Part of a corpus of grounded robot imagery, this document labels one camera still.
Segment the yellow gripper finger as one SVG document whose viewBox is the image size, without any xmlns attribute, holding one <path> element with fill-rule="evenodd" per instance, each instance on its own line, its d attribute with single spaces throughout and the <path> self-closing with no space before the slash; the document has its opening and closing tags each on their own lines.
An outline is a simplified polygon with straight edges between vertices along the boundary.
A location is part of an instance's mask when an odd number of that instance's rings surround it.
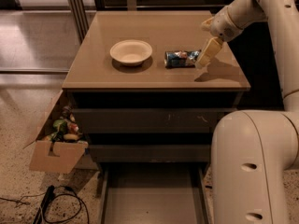
<svg viewBox="0 0 299 224">
<path fill-rule="evenodd" d="M 214 18 L 211 17 L 201 23 L 201 29 L 203 31 L 212 32 L 213 31 L 213 21 Z"/>
<path fill-rule="evenodd" d="M 221 51 L 223 41 L 218 37 L 210 38 L 201 49 L 195 62 L 196 68 L 202 68 L 208 65 L 211 60 Z"/>
</svg>

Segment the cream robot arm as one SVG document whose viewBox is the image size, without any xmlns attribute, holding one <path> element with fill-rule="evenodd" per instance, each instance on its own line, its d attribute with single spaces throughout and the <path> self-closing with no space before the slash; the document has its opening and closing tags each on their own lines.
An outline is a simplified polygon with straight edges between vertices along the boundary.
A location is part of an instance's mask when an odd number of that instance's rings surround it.
<svg viewBox="0 0 299 224">
<path fill-rule="evenodd" d="M 211 147 L 214 224 L 289 224 L 283 173 L 299 162 L 299 11 L 296 0 L 234 0 L 203 22 L 212 37 L 197 66 L 266 21 L 284 108 L 243 110 L 217 124 Z"/>
</svg>

